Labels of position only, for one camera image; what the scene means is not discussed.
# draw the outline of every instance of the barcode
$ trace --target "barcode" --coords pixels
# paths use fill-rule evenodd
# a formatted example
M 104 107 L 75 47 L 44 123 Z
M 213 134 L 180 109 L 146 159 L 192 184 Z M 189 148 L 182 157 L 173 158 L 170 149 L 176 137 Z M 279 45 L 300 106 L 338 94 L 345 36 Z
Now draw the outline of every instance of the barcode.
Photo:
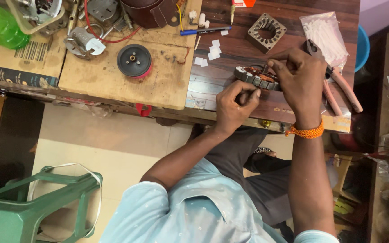
M 43 61 L 47 43 L 30 41 L 24 48 L 17 49 L 14 53 L 15 58 Z

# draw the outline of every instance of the man's arm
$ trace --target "man's arm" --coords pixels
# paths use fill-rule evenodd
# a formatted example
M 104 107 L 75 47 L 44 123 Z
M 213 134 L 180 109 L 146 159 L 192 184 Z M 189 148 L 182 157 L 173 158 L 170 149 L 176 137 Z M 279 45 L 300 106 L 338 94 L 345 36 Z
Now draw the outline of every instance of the man's arm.
M 321 123 L 326 63 L 301 50 L 289 49 L 271 56 L 268 64 L 278 75 L 284 97 L 295 113 L 296 129 L 317 128 Z M 321 137 L 307 139 L 295 136 L 289 201 L 295 235 L 305 230 L 321 230 L 336 236 L 333 196 Z
M 241 106 L 235 102 L 245 94 Z M 228 138 L 249 117 L 259 104 L 261 92 L 252 84 L 236 81 L 217 95 L 217 123 L 204 134 L 160 159 L 142 177 L 142 181 L 156 182 L 169 191 L 211 149 Z

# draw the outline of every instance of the blue pen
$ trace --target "blue pen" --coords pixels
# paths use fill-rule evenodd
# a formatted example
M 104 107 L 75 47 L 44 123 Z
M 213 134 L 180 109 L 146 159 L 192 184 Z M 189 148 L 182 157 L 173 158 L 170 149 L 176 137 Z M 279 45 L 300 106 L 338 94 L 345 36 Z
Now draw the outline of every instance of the blue pen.
M 222 30 L 230 30 L 232 29 L 232 26 L 226 26 L 226 27 L 216 27 L 216 28 L 209 28 L 209 29 L 189 29 L 179 31 L 179 34 L 181 36 L 188 36 L 188 35 L 196 35 L 196 34 L 204 34 L 204 33 L 212 33 L 216 31 L 222 31 Z

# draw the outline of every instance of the copper winding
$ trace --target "copper winding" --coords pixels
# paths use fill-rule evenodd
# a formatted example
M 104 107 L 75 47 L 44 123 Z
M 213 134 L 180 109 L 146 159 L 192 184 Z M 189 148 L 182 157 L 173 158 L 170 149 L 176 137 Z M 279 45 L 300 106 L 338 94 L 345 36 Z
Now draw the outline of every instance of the copper winding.
M 271 83 L 278 81 L 278 78 L 276 75 L 274 75 L 270 72 L 263 73 L 260 69 L 255 68 L 255 67 L 246 67 L 244 70 L 246 70 L 248 73 L 251 73 L 254 76 L 259 76 L 262 81 L 268 81 Z

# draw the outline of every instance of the shirt sleeve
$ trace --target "shirt sleeve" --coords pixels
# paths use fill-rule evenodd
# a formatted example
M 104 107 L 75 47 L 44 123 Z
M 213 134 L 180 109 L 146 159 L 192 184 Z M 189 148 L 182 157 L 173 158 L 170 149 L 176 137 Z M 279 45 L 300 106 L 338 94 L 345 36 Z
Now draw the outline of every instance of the shirt sleeve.
M 143 242 L 148 230 L 169 210 L 165 188 L 155 182 L 129 187 L 106 226 L 99 243 Z
M 306 230 L 296 236 L 294 243 L 339 243 L 339 241 L 327 232 Z

